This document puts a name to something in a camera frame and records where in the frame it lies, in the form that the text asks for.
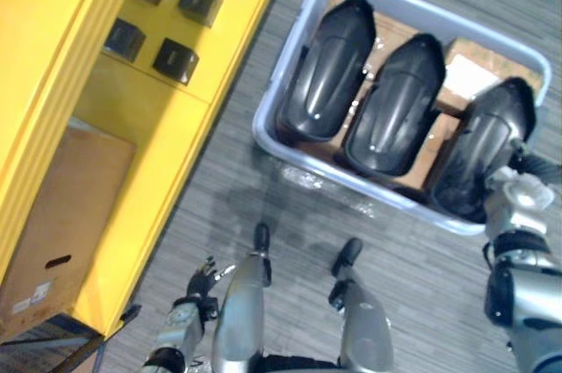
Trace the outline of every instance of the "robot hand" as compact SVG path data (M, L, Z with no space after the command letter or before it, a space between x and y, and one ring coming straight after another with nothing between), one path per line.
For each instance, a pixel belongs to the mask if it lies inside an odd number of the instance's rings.
M209 291L234 269L231 265L218 273L214 265L209 256L191 276L185 296L174 302L141 373L184 373L189 366L205 333L205 322L218 316L218 300L209 297Z
M191 276L187 284L185 297L179 298L174 303L174 306L182 303L194 303L199 310L199 318L203 329L205 329L205 322L217 319L219 313L219 302L217 298L209 297L209 291L224 275L232 272L235 268L234 265L230 265L218 272L214 267L214 258L212 256L207 257L205 263Z

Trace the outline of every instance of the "cardboard box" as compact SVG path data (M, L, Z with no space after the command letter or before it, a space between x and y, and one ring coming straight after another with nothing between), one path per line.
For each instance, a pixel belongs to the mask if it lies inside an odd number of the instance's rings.
M343 0L329 0L326 12L336 7ZM369 73L375 76L382 67L388 56L410 38L417 34L417 31L409 25L403 24L396 19L390 18L382 13L374 12L375 26L377 28L377 38L374 47L367 58L365 67ZM364 97L372 88L372 79L365 79L361 88L357 92L353 103L348 109L348 114L343 121L342 127L332 140L327 142L299 142L294 145L297 149L301 149L310 155L320 158L324 161L332 161L334 156L340 152L343 140L349 130L349 125L353 120L359 105Z
M0 342L74 304L134 146L68 127L0 285Z
M446 141L455 134L459 121L458 118L447 114L439 114L415 157L412 168L405 175L394 177L392 182L410 189L423 190L429 171L439 153L445 148Z
M535 93L543 83L537 72L465 38L457 38L447 46L445 64L447 76L436 105L454 116L462 113L479 93L508 77L523 78Z

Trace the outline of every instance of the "yellow shelf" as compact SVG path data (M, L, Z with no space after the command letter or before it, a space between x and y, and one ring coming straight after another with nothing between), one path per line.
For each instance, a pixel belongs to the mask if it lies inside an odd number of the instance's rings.
M0 281L73 112L138 149L69 311L106 337L121 327L119 317L270 0L223 0L212 28L185 18L178 1L3 0ZM118 14L147 35L133 65L99 53ZM152 69L164 37L199 57L187 86Z
M0 281L123 0L2 0Z
M228 92L270 0L223 0L213 27L185 18L179 0L126 0L119 17L146 35L134 62L101 54L75 115L138 147L89 276L70 314L105 336L119 316ZM152 69L165 37L199 61L187 86Z

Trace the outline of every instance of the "gray carpet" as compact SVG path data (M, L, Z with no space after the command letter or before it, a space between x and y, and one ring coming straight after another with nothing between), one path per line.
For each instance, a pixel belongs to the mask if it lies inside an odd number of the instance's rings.
M536 150L560 158L561 0L428 0L542 52L554 79L541 111ZM342 320L328 306L328 266L351 236L364 240L357 270L393 323L397 372L515 371L504 333L482 307L487 270L483 236L461 237L302 173L256 149L250 126L301 0L273 0L224 112L134 300L140 317L108 345L103 372L142 365L171 302L208 254L239 260L253 225L274 227L273 286L266 291L270 353L335 361ZM559 191L546 213L553 250L562 255ZM227 282L220 283L222 296ZM210 354L208 332L198 354Z

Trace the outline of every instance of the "black joint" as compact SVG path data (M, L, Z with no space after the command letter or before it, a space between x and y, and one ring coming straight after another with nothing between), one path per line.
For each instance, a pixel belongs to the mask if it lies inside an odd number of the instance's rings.
M549 254L546 241L537 233L523 230L512 230L502 233L494 240L494 257L512 250L534 250Z
M513 323L514 284L511 269L496 265L488 278L484 312L496 326L511 326Z
M271 285L271 262L269 259L263 259L263 287L267 288Z
M150 355L145 366L157 366L168 370L170 373L184 373L184 355L175 348L158 348Z
M335 283L332 292L328 297L328 302L337 311L340 311L345 306L345 294L348 291L349 281L338 281Z

